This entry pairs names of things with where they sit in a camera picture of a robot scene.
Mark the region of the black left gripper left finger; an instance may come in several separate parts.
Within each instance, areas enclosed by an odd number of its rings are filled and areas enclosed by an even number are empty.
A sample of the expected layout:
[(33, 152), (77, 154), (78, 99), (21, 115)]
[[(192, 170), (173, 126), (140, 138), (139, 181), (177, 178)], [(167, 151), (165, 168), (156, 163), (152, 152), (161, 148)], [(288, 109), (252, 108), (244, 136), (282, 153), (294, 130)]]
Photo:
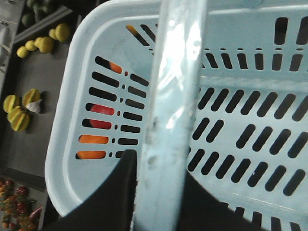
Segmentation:
[(125, 150), (108, 178), (51, 231), (129, 231), (136, 191), (137, 153)]

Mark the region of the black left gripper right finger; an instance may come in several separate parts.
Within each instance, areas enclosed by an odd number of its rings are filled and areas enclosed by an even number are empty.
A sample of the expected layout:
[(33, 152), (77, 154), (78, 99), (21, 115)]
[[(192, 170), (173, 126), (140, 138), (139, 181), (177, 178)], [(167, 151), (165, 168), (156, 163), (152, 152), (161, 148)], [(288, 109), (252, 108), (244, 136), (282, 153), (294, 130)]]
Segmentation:
[(178, 231), (261, 231), (228, 209), (190, 174), (186, 174)]

